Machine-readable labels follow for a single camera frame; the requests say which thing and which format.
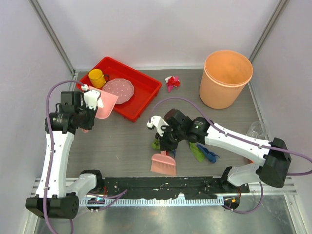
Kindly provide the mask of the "pink hand brush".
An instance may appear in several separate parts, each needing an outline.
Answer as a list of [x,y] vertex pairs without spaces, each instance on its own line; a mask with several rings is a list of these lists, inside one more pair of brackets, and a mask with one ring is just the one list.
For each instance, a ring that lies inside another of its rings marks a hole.
[[152,155],[151,172],[176,176],[176,160],[167,151]]

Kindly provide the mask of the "red and white paper scrap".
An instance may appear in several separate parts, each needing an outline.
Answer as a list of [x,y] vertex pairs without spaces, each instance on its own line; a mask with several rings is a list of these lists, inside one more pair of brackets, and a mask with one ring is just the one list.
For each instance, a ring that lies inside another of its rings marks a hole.
[[170,93],[174,87],[180,86],[179,76],[169,76],[165,78],[165,82],[167,85],[167,91]]

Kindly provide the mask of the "small green paper scrap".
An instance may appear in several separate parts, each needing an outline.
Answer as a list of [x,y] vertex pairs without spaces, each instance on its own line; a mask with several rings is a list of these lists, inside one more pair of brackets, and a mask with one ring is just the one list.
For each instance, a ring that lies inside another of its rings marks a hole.
[[152,149],[153,150],[160,150],[160,142],[158,139],[154,139],[153,143],[152,143]]

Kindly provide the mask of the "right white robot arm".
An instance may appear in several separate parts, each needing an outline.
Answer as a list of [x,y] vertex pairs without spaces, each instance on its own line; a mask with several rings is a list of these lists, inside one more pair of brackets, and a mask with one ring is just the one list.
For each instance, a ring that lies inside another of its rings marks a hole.
[[162,151],[175,150],[179,142],[187,140],[219,147],[251,160],[248,165],[225,169],[220,187],[227,193],[253,182],[263,182],[275,188],[284,186],[291,157],[285,152],[286,144],[281,139],[270,142],[245,136],[204,117],[190,119],[177,109],[171,109],[164,117],[153,116],[151,122],[156,126]]

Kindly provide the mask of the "orange plastic bucket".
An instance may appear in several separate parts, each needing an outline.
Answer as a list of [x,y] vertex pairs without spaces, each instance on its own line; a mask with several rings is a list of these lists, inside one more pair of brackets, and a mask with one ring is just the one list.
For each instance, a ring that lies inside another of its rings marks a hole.
[[231,50],[211,53],[205,60],[199,88],[202,102],[213,109],[230,107],[253,76],[251,62]]

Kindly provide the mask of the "pink dustpan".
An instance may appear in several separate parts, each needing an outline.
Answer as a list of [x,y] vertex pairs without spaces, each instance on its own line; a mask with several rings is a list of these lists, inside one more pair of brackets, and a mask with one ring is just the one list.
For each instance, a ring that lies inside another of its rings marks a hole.
[[104,104],[103,108],[97,108],[96,110],[91,110],[86,107],[85,102],[83,100],[83,107],[88,113],[88,117],[89,117],[85,126],[80,127],[84,133],[87,133],[89,132],[89,130],[92,129],[95,118],[98,118],[98,119],[108,118],[116,104],[117,96],[107,93],[103,90],[100,90],[100,91],[101,91],[101,99]]

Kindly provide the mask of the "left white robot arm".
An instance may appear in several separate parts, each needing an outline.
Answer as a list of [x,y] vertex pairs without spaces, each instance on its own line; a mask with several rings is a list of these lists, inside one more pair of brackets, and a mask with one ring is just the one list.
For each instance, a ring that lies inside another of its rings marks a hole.
[[91,192],[100,194],[104,188],[99,170],[84,170],[78,179],[66,186],[66,170],[72,142],[78,128],[91,130],[98,110],[100,92],[88,90],[61,93],[59,111],[50,113],[45,124],[46,156],[41,180],[34,197],[25,207],[38,217],[47,212],[49,218],[73,219],[80,201]]

